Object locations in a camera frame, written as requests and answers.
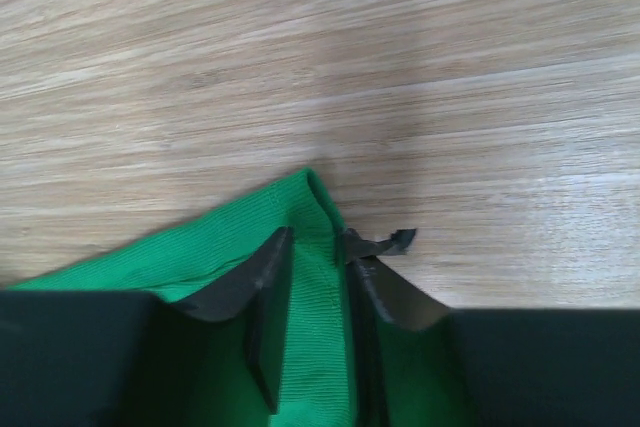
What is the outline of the green tank top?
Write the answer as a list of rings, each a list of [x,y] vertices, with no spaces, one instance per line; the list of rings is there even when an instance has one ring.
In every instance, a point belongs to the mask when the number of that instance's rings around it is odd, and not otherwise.
[[[273,426],[352,426],[355,378],[341,291],[345,222],[304,169],[112,253],[18,283],[21,290],[142,290],[182,301],[239,265],[278,227],[294,231],[283,377]]]

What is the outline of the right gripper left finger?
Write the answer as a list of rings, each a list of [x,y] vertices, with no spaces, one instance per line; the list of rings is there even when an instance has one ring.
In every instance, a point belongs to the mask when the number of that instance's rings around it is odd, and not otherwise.
[[[244,262],[177,303],[204,328],[193,415],[278,411],[294,231],[279,227]]]

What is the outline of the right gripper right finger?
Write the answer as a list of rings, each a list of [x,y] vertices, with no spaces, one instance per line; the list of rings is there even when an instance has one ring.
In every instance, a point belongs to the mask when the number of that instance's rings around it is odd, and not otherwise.
[[[350,387],[357,426],[413,426],[424,417],[430,335],[448,308],[383,262],[408,252],[416,231],[381,241],[341,235]],[[402,420],[406,413],[408,421]]]

